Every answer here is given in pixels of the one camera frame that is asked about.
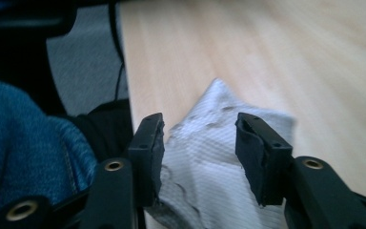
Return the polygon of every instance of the chair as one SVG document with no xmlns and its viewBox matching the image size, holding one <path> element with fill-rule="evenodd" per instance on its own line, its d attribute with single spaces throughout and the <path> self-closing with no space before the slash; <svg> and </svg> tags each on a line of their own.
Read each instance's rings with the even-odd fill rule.
<svg viewBox="0 0 366 229">
<path fill-rule="evenodd" d="M 0 13 L 0 80 L 23 89 L 48 115 L 64 114 L 51 75 L 46 40 L 69 32 L 73 0 L 38 0 Z"/>
</svg>

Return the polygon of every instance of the white cloth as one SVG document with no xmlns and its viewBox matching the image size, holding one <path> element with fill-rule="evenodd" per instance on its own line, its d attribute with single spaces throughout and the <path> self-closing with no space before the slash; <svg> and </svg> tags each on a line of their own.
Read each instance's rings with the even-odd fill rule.
<svg viewBox="0 0 366 229">
<path fill-rule="evenodd" d="M 148 209 L 156 220 L 169 228 L 282 227 L 282 207 L 257 205 L 234 153 L 239 112 L 260 116 L 291 143 L 294 122 L 288 115 L 249 106 L 214 80 L 171 129 L 162 162 L 162 204 Z"/>
</svg>

